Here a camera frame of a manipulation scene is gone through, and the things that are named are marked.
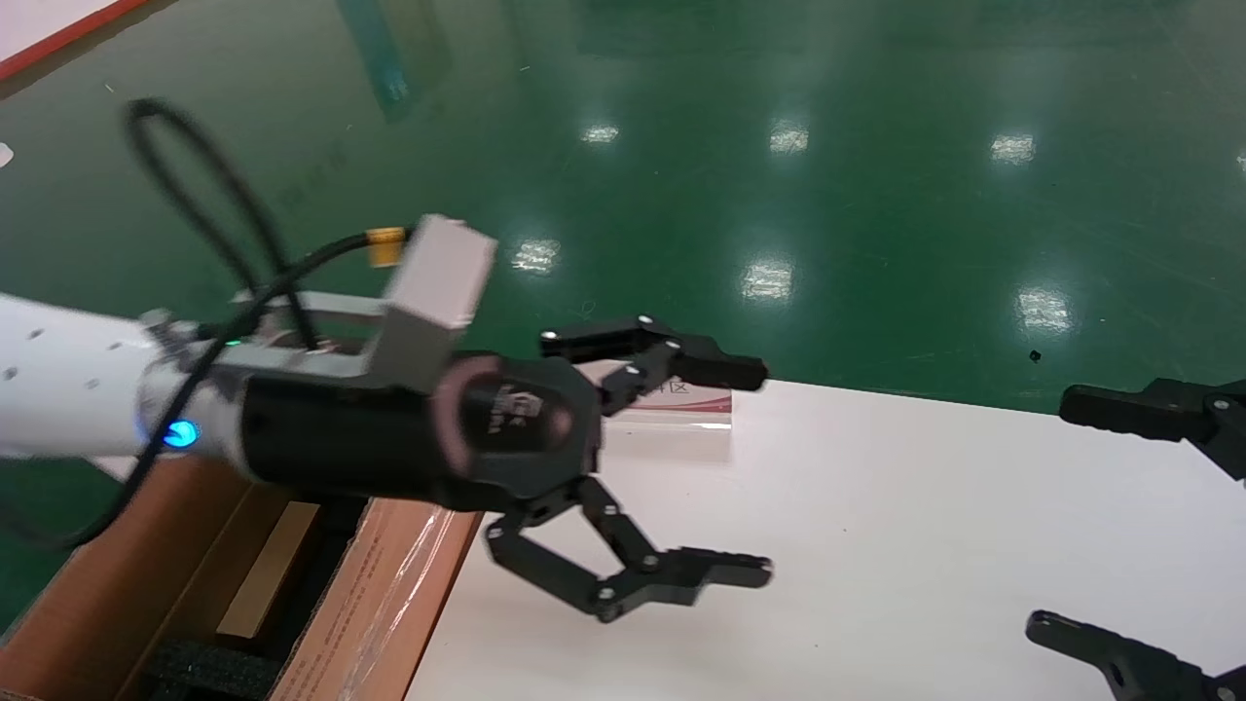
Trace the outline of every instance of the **green floor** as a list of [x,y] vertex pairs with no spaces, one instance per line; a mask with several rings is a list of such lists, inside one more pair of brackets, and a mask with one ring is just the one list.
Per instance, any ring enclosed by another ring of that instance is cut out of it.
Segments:
[[[1029,412],[1074,382],[1225,382],[1244,22],[1237,0],[182,1],[9,86],[0,289],[224,314],[234,281],[120,136],[159,95],[297,249],[424,212],[496,235],[471,341],[506,354],[645,311],[780,380]],[[381,283],[353,260],[313,286]],[[2,623],[59,560],[0,558]]]

